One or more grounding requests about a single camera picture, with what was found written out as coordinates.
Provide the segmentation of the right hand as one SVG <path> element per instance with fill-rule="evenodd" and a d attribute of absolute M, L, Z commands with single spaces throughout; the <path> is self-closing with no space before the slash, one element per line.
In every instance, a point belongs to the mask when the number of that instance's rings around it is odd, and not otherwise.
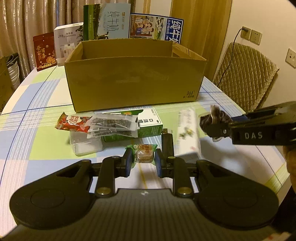
<path fill-rule="evenodd" d="M 287 161 L 287 171 L 290 174 L 292 188 L 296 192 L 296 146 L 283 146 L 283 154 Z"/>

